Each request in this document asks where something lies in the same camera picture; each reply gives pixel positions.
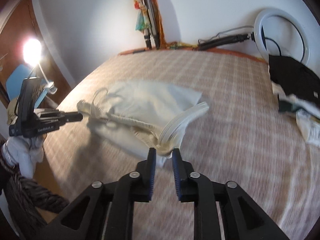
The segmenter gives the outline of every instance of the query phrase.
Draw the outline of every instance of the white glove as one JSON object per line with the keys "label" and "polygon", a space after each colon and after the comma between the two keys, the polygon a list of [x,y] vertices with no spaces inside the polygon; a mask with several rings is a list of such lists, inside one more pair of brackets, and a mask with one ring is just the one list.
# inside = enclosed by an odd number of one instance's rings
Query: white glove
{"label": "white glove", "polygon": [[19,164],[21,175],[32,179],[36,170],[36,163],[43,160],[44,136],[24,138],[23,136],[9,137],[2,147],[7,164]]}

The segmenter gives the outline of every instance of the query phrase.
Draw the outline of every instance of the white wall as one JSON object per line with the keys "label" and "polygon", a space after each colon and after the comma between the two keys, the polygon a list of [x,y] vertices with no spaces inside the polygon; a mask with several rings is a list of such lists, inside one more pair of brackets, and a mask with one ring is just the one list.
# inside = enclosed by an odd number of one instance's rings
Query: white wall
{"label": "white wall", "polygon": [[[132,0],[33,0],[39,4],[39,27],[50,33],[56,53],[76,82],[117,53],[145,46],[135,31],[137,10]],[[253,25],[264,8],[287,11],[304,27],[311,47],[308,66],[320,75],[320,27],[302,0],[158,0],[167,41],[196,43],[217,32]],[[300,60],[302,43],[296,31],[282,20],[264,25],[266,36],[280,43],[283,51]],[[232,49],[258,56],[252,41]]]}
{"label": "white wall", "polygon": [[0,118],[0,134],[4,138],[8,138],[9,137],[9,126],[7,125],[7,120],[8,120],[7,110],[1,102],[0,102],[0,116],[1,116],[1,118]]}

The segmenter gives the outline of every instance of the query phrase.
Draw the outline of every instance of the mattress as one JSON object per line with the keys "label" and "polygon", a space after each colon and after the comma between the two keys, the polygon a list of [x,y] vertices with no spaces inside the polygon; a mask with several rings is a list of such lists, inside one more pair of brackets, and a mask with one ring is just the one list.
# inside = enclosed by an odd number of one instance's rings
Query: mattress
{"label": "mattress", "polygon": [[[87,76],[60,104],[91,101],[116,81],[146,79],[189,87],[210,109],[192,122],[180,151],[210,180],[236,181],[290,239],[303,239],[320,216],[320,150],[305,144],[294,119],[277,111],[268,65],[247,57],[164,50],[116,56]],[[48,134],[45,153],[65,196],[93,181],[117,181],[139,159],[87,128],[87,119]],[[136,203],[133,239],[193,239],[193,203],[179,203],[171,160],[156,169],[152,201]]]}

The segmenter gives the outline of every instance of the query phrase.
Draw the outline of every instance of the glowing light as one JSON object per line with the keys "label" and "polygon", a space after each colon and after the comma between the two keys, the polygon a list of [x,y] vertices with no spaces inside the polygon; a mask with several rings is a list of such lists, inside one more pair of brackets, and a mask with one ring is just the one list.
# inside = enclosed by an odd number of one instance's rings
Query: glowing light
{"label": "glowing light", "polygon": [[37,39],[30,39],[23,46],[23,59],[29,65],[35,67],[41,58],[41,43]]}

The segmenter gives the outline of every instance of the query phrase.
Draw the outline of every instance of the metal rivet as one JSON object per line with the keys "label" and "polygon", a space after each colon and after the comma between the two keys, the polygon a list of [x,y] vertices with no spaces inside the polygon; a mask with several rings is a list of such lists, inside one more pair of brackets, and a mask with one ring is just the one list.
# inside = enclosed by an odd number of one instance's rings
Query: metal rivet
{"label": "metal rivet", "polygon": [[190,173],[190,177],[192,177],[192,178],[194,178],[194,179],[197,179],[197,178],[199,178],[199,177],[200,177],[200,173],[199,173],[199,172],[194,171],[194,172]]}
{"label": "metal rivet", "polygon": [[130,172],[129,176],[130,176],[131,178],[137,178],[137,177],[140,176],[140,173],[137,172],[137,171],[133,171],[133,172]]}
{"label": "metal rivet", "polygon": [[93,188],[100,188],[102,186],[102,182],[101,181],[95,181],[91,184],[91,186]]}
{"label": "metal rivet", "polygon": [[234,181],[229,181],[229,182],[227,183],[227,186],[228,186],[228,187],[231,187],[231,188],[236,188],[236,187],[237,187],[237,184],[236,184]]}

